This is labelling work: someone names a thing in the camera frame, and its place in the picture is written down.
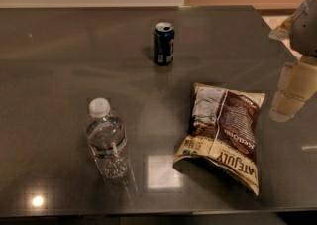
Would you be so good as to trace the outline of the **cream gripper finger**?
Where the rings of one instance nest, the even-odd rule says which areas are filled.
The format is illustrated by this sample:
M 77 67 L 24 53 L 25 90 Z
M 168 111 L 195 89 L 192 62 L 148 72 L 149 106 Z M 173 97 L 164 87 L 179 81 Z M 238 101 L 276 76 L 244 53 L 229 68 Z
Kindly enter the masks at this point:
M 292 26 L 293 16 L 288 16 L 285 20 L 283 20 L 277 27 L 270 31 L 269 37 L 271 39 L 282 41 L 286 40 L 290 36 L 291 26 Z
M 287 62 L 281 70 L 277 92 L 273 96 L 270 118 L 286 122 L 293 118 L 317 92 L 317 58 L 302 56 L 295 63 Z

